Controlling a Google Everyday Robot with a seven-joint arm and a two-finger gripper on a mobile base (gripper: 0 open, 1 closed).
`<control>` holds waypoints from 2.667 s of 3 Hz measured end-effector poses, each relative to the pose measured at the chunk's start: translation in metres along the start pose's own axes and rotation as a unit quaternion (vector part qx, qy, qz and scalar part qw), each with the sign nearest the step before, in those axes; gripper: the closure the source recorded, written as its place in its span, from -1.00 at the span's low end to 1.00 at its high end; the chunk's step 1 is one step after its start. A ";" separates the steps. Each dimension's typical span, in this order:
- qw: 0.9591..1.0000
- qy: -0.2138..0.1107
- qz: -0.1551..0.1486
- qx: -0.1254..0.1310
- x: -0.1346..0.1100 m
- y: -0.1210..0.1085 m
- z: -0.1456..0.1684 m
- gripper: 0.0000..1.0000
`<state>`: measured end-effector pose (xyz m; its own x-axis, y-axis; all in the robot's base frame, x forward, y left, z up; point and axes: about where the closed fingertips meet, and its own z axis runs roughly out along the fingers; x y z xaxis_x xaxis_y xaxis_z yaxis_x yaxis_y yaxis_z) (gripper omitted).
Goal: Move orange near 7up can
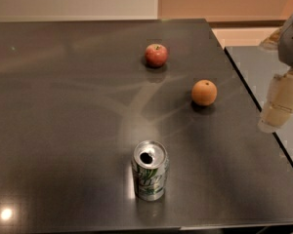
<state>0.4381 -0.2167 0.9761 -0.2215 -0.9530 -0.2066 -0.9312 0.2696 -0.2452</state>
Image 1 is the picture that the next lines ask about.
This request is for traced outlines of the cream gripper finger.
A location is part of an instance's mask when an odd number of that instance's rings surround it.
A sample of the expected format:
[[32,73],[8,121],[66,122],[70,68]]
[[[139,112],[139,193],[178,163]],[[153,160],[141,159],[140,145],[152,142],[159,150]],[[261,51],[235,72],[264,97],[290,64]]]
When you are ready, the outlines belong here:
[[273,133],[293,115],[293,69],[283,75],[275,74],[271,80],[267,99],[260,113],[259,129]]
[[270,50],[270,51],[276,51],[277,50],[277,45],[278,41],[280,38],[280,32],[281,29],[275,30],[270,36],[265,38],[261,43],[260,47],[264,50]]

